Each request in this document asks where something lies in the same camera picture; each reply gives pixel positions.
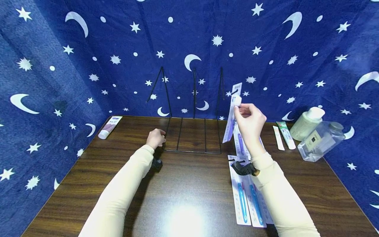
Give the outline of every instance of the black wrist strap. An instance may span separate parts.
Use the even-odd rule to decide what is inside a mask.
[[[259,170],[257,170],[252,163],[249,163],[245,166],[242,166],[240,162],[236,161],[232,164],[232,168],[238,175],[248,175],[251,174],[255,176],[255,173],[257,173]]]

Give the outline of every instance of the beige long sleeve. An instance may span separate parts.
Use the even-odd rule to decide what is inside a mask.
[[[121,237],[125,215],[153,161],[154,149],[139,148],[104,189],[79,237]]]
[[[262,192],[280,237],[319,237],[307,209],[269,153],[252,158],[260,173],[252,180]]]

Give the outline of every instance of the white crescent moon pattern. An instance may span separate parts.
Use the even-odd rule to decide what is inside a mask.
[[[31,109],[27,108],[25,105],[22,104],[21,99],[25,96],[28,96],[27,94],[15,94],[11,96],[11,103],[19,108],[20,110],[23,110],[25,112],[31,113],[31,114],[39,114],[39,112],[32,111]]]
[[[292,111],[289,111],[284,117],[282,117],[282,120],[284,121],[292,121],[293,119],[288,119],[288,115],[290,115]]]
[[[378,193],[378,192],[375,192],[375,191],[372,191],[372,190],[370,190],[370,191],[373,192],[373,193],[375,193],[376,195],[379,196],[379,193]],[[379,209],[379,205],[373,205],[373,204],[370,204],[370,206],[375,207],[376,209]]]
[[[58,188],[60,184],[56,181],[56,178],[54,180],[54,190],[56,190]]]
[[[209,104],[208,104],[208,102],[204,100],[204,103],[205,103],[205,106],[204,106],[204,107],[202,107],[202,108],[198,108],[198,107],[196,107],[196,109],[198,109],[198,110],[203,110],[203,111],[209,109]]]
[[[351,126],[350,131],[348,131],[347,133],[344,133],[345,140],[352,138],[354,136],[354,133],[355,133],[355,130],[354,130],[353,126]]]
[[[170,114],[170,113],[162,113],[162,108],[163,108],[163,107],[159,107],[159,109],[158,109],[158,115],[159,115],[159,116],[166,117],[167,115]]]
[[[189,54],[189,55],[187,55],[186,58],[184,59],[184,65],[186,66],[186,68],[187,68],[190,72],[192,72],[192,70],[191,70],[191,68],[190,68],[190,63],[192,62],[192,60],[195,60],[195,59],[201,61],[201,59],[200,59],[198,56],[194,55],[194,54]]]
[[[288,33],[286,38],[290,37],[291,35],[293,35],[295,33],[295,31],[299,28],[299,25],[300,25],[302,19],[303,19],[303,15],[301,14],[301,12],[297,11],[294,14],[290,15],[285,21],[283,21],[282,24],[286,23],[289,20],[292,21],[292,29]]]
[[[379,82],[379,72],[369,72],[369,73],[361,76],[361,78],[359,79],[359,81],[356,84],[356,91],[358,91],[358,88],[362,84],[364,84],[365,82],[368,82],[370,80],[375,80],[375,81]]]
[[[68,20],[75,20],[75,21],[77,21],[79,23],[79,25],[83,28],[84,37],[87,38],[87,36],[88,36],[88,27],[87,27],[87,23],[83,19],[83,17],[81,17],[78,13],[76,13],[74,11],[70,11],[69,13],[67,13],[66,19],[64,21],[67,22]]]
[[[92,128],[91,133],[88,134],[88,136],[87,136],[87,137],[90,137],[90,136],[92,136],[92,135],[94,134],[94,132],[95,132],[95,130],[96,130],[96,126],[93,125],[93,124],[86,124],[86,125],[87,125],[87,126],[90,126],[90,127]]]

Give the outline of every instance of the bottle cap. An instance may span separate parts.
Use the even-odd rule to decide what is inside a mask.
[[[241,106],[241,103],[242,103],[242,98],[237,95],[236,99],[234,101],[234,105],[239,107],[239,106]]]
[[[312,120],[319,120],[321,119],[325,114],[325,111],[318,107],[312,107],[307,112],[307,117]]]
[[[335,131],[342,131],[343,129],[343,126],[342,124],[338,123],[338,122],[331,122],[329,124],[329,128],[332,129],[332,130],[335,130]]]
[[[106,139],[108,135],[109,135],[109,132],[108,132],[107,130],[101,130],[101,131],[99,132],[98,137],[99,137],[100,139]]]

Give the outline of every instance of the white bottle cap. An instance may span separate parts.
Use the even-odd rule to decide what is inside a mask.
[[[242,98],[239,95],[236,95],[236,100],[234,101],[235,106],[241,106]]]
[[[101,130],[101,131],[99,132],[98,137],[99,137],[100,139],[106,139],[108,135],[109,135],[109,132],[108,132],[107,130]]]
[[[319,120],[321,119],[325,114],[325,111],[318,107],[312,107],[307,112],[307,117],[312,120]]]

